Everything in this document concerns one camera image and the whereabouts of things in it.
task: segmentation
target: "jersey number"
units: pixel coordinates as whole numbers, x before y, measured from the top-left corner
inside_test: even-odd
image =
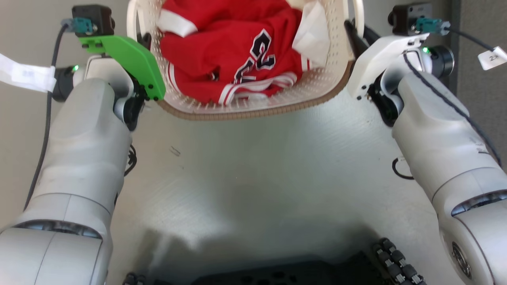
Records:
[[[234,84],[240,84],[245,82],[255,81],[255,76],[245,76],[246,73],[252,71],[254,67],[257,70],[261,69],[273,69],[276,63],[275,55],[268,55],[269,46],[271,45],[271,36],[269,36],[266,30],[262,32],[253,40],[252,48],[250,49],[250,55],[245,64],[238,69]]]

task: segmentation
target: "laundry basket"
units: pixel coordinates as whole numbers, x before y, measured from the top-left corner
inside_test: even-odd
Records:
[[[325,68],[306,72],[291,88],[265,100],[236,100],[228,106],[202,104],[178,93],[168,84],[168,62],[160,51],[162,33],[157,19],[165,0],[130,0],[127,12],[127,34],[137,40],[137,34],[152,35],[151,52],[154,54],[164,83],[166,94],[158,104],[167,112],[187,120],[234,120],[263,117],[292,112],[324,103],[336,96],[347,84],[353,55],[344,28],[348,19],[347,0],[320,0],[326,10],[331,40]]]

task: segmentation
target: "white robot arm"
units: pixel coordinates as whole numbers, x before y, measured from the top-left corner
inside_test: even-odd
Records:
[[[112,86],[118,93],[132,82],[111,58],[92,57],[86,72],[52,125],[28,208],[0,231],[5,284],[105,282],[113,252],[110,224],[132,142],[115,115],[121,101]]]
[[[463,282],[507,284],[507,175],[467,119],[436,94],[468,116],[432,75],[441,73],[420,49],[428,35],[375,38],[358,57],[347,88],[354,98],[368,94],[392,127],[437,212],[442,242]],[[452,70],[453,60],[445,68]]]

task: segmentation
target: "basket rim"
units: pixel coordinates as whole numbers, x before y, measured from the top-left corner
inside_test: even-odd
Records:
[[[246,111],[246,112],[237,112],[237,113],[194,114],[194,113],[186,113],[186,112],[180,111],[180,110],[174,108],[173,106],[171,106],[165,100],[158,101],[157,104],[164,111],[170,113],[171,115],[178,117],[180,119],[189,120],[189,121],[227,121],[227,120],[260,118],[260,117],[285,114],[285,113],[303,110],[306,108],[320,105],[322,103],[325,103],[325,102],[331,100],[335,96],[337,96],[345,88],[345,86],[347,86],[347,83],[349,81],[350,74],[352,72],[354,63],[355,63],[355,60],[348,61],[347,67],[345,68],[345,72],[344,72],[340,82],[338,82],[338,84],[331,91],[326,93],[325,95],[323,95],[319,98],[305,101],[305,102],[294,103],[294,104],[290,104],[290,105],[286,105],[286,106],[280,106],[280,107],[265,109],[265,110]]]

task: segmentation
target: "gray wall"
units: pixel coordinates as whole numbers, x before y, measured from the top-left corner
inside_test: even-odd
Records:
[[[461,0],[460,29],[496,47],[507,48],[507,2]],[[457,96],[507,161],[507,64],[484,71],[477,56],[484,48],[459,40]]]

